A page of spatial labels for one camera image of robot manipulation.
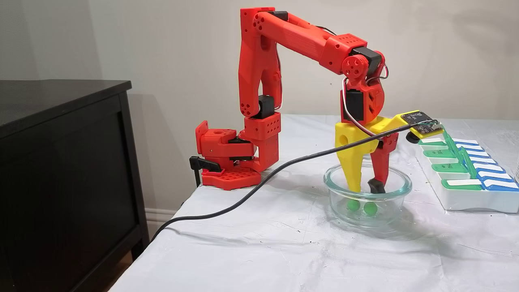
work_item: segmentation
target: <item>pill organizer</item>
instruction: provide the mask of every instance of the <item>pill organizer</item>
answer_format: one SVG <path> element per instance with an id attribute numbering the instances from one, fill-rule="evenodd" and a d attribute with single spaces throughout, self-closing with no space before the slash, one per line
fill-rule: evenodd
<path id="1" fill-rule="evenodd" d="M 519 185 L 475 140 L 422 139 L 416 158 L 445 210 L 519 211 Z"/>

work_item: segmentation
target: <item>glass bowl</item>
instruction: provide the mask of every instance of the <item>glass bowl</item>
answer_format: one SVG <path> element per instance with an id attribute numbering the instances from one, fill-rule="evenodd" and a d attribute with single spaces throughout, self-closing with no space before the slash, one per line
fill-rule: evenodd
<path id="1" fill-rule="evenodd" d="M 358 226 L 376 227 L 391 223 L 400 216 L 404 197 L 413 185 L 411 179 L 396 168 L 389 167 L 386 193 L 373 194 L 367 182 L 374 178 L 373 164 L 362 164 L 361 191 L 348 189 L 348 183 L 340 164 L 324 173 L 324 183 L 328 187 L 330 206 L 341 220 Z"/>

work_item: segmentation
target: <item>white wall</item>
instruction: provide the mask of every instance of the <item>white wall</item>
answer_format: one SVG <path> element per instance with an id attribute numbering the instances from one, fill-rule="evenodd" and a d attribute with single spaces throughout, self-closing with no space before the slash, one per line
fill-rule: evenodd
<path id="1" fill-rule="evenodd" d="M 276 5 L 382 51 L 383 115 L 518 119 L 515 0 L 23 0 L 0 3 L 0 78 L 132 80 L 146 207 L 194 189 L 195 127 L 241 129 L 239 8 Z M 341 77 L 280 48 L 283 113 L 339 114 Z"/>

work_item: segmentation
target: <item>green ball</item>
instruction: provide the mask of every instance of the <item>green ball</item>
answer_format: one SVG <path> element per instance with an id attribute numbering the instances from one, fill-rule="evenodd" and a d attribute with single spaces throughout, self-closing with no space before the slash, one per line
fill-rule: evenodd
<path id="1" fill-rule="evenodd" d="M 357 211 L 360 208 L 360 202 L 357 200 L 349 200 L 348 201 L 348 209 L 352 211 Z"/>
<path id="2" fill-rule="evenodd" d="M 377 204 L 374 202 L 366 202 L 366 204 L 364 204 L 364 212 L 370 216 L 377 214 L 377 209 Z"/>

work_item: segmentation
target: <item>black cabinet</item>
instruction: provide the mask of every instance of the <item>black cabinet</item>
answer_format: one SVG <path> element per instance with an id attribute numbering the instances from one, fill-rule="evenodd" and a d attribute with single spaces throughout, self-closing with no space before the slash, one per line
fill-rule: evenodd
<path id="1" fill-rule="evenodd" d="M 149 242 L 129 81 L 0 81 L 0 291 L 93 291 Z"/>

